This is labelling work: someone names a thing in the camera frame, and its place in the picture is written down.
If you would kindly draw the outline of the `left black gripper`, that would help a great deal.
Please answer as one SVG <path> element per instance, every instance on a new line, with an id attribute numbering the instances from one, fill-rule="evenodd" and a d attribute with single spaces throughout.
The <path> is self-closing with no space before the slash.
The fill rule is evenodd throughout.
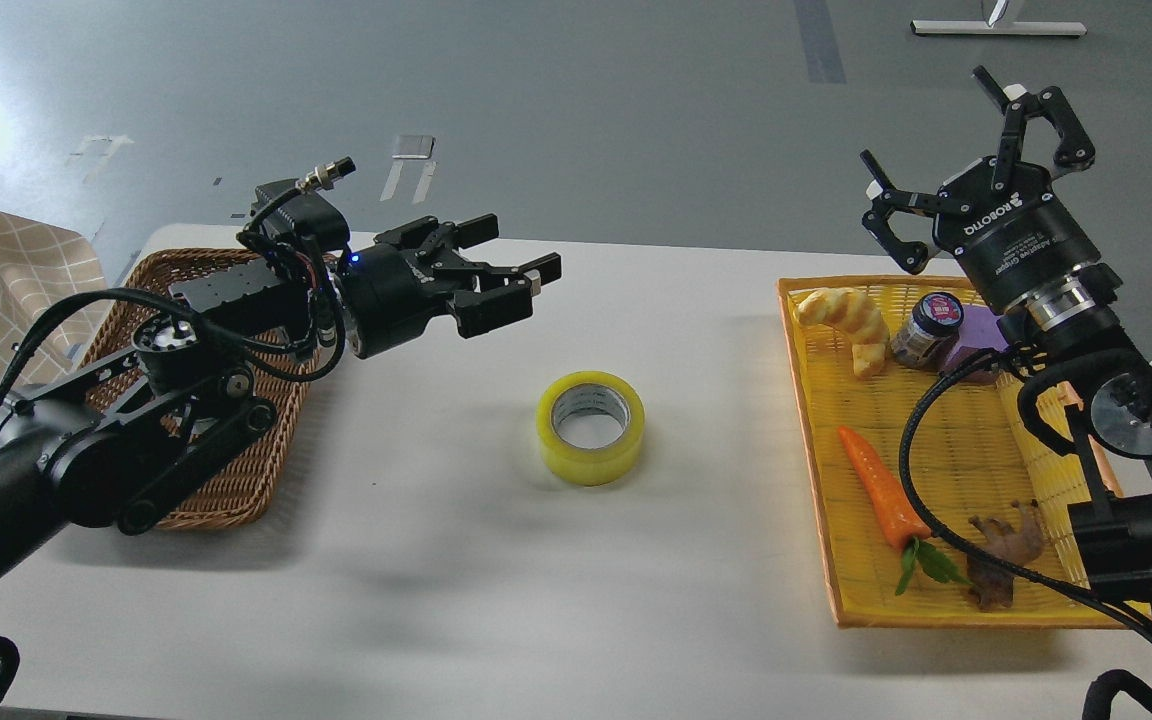
<path id="1" fill-rule="evenodd" d="M 532 300 L 562 276 L 561 255 L 494 266 L 454 252 L 499 236 L 494 213 L 461 223 L 424 217 L 342 255 L 338 290 L 353 354 L 366 359 L 416 340 L 434 316 L 450 316 L 467 340 L 530 318 Z"/>

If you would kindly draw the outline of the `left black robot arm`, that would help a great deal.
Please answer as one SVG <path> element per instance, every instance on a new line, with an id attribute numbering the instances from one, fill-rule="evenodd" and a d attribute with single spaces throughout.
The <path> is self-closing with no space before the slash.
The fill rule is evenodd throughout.
<path id="1" fill-rule="evenodd" d="M 65 526 L 147 532 L 282 414 L 262 377 L 314 382 L 420 338 L 450 316 L 476 338 L 532 314 L 558 281 L 548 253 L 513 266 L 467 259 L 493 214 L 420 217 L 353 250 L 324 194 L 355 170 L 326 162 L 256 188 L 236 241 L 250 260 L 156 293 L 74 293 L 26 331 L 0 379 L 0 579 Z M 0 705 L 20 653 L 0 635 Z"/>

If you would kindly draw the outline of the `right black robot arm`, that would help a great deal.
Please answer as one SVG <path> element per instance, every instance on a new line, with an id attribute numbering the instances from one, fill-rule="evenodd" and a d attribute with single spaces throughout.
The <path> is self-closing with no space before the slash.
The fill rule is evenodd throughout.
<path id="1" fill-rule="evenodd" d="M 995 154 L 984 156 L 932 194 L 899 190 L 872 152 L 870 210 L 861 223 L 902 270 L 918 274 L 935 250 L 954 256 L 973 290 L 998 316 L 1007 350 L 975 353 L 933 384 L 911 411 L 899 445 L 905 497 L 935 537 L 969 559 L 1049 588 L 1101 612 L 1152 644 L 1152 495 L 1112 497 L 1093 445 L 1152 460 L 1152 364 L 1112 311 L 1120 276 L 1056 199 L 1052 183 L 1094 161 L 1094 145 L 1061 88 L 1002 88 L 984 67 L 973 78 L 1005 118 Z M 922 501 L 909 455 L 922 418 L 961 378 L 998 361 L 1024 361 L 1021 423 L 1055 454 L 1079 457 L 1089 500 L 1068 514 L 1087 588 L 1059 582 L 967 541 Z M 1082 715 L 1106 719 L 1117 694 L 1152 714 L 1152 689 L 1126 670 L 1087 688 Z"/>

